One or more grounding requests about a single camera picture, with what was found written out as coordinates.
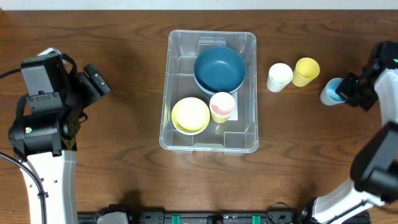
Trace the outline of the pink cup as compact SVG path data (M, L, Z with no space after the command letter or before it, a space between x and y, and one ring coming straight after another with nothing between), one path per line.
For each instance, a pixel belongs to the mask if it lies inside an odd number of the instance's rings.
M210 99L210 110L217 116L230 116L236 108L236 100L227 92L214 94Z

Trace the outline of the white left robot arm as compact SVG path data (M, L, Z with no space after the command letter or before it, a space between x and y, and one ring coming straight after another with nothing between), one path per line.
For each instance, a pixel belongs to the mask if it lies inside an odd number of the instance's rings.
M110 92L93 64L49 48L22 61L28 93L17 103L9 129L27 188L31 223L78 223L75 200L76 136L84 109Z

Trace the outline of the clear plastic storage bin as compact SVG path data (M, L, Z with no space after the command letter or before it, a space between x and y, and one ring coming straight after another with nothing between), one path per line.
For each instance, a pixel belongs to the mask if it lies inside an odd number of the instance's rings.
M236 109L230 119L218 124L210 121L204 131L186 135L175 129L172 108L186 97L209 103L210 96L194 79L194 63L205 50L229 47L242 56L246 65L243 85L233 93ZM248 154L259 146L257 118L256 36L250 32L173 30L169 35L167 66L159 134L160 145L175 152L212 151Z

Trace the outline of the cream cup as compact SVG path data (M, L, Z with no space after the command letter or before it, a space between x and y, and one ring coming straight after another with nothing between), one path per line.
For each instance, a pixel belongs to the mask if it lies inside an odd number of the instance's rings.
M271 92L280 92L293 79L293 70L285 63L275 63L268 72L267 88Z

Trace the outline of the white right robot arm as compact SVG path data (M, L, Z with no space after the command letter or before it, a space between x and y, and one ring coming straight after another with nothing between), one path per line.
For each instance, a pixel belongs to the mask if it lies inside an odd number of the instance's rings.
M382 129L354 158L350 178L303 209L300 223L361 223L367 209L397 200L397 68L380 71L374 90Z

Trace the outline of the yellow bowl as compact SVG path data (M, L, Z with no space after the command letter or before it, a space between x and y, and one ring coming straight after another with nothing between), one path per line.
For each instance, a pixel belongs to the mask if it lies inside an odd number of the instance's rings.
M178 101L172 109L175 129L185 135L203 132L210 122L210 110L199 98L187 97Z

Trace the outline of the light blue cup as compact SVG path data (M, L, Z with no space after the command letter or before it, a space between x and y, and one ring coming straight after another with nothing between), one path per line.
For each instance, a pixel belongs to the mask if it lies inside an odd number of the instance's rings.
M345 102L344 99L336 93L336 89L342 81L342 78L333 78L326 84L320 95L320 100L324 105L333 106Z

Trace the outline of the yellow cup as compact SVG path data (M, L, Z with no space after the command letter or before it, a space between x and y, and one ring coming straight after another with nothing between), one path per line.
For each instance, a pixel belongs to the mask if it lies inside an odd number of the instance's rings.
M304 87L320 73L318 62L310 57L301 58L295 66L292 82L297 87Z
M211 117L213 119L214 122L218 123L218 124L222 124L227 122L227 120L229 120L229 118L231 117L231 113L227 114L227 115L220 115L220 114L216 114L211 112Z

